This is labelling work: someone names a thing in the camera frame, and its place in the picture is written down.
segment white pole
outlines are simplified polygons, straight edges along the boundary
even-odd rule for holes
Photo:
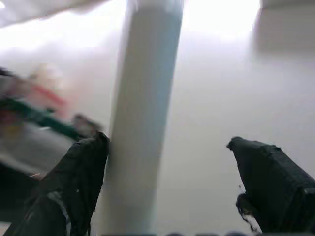
[[[181,0],[131,0],[99,233],[149,231],[181,29]]]

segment white ceiling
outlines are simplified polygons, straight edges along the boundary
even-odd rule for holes
[[[54,12],[96,0],[0,0],[0,27],[31,18],[50,15]]]

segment gray surface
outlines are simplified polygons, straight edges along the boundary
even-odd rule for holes
[[[72,140],[67,137],[28,124],[22,135],[0,140],[0,153],[14,159],[19,166],[29,166],[46,173],[60,161],[71,144]],[[29,172],[29,168],[25,167],[25,172]]]
[[[261,0],[262,8],[315,3],[314,0]]]

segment white plastic tube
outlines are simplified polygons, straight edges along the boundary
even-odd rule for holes
[[[181,0],[128,3],[100,235],[149,231],[182,12]]]

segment white wall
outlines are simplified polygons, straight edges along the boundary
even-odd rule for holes
[[[252,30],[255,1],[233,2],[186,3],[152,233],[249,231],[225,148],[235,135],[282,147],[315,176],[315,5],[265,10]],[[108,126],[124,12],[112,3],[57,15],[40,31],[1,30],[0,65],[29,75],[55,64],[80,91],[73,110]]]

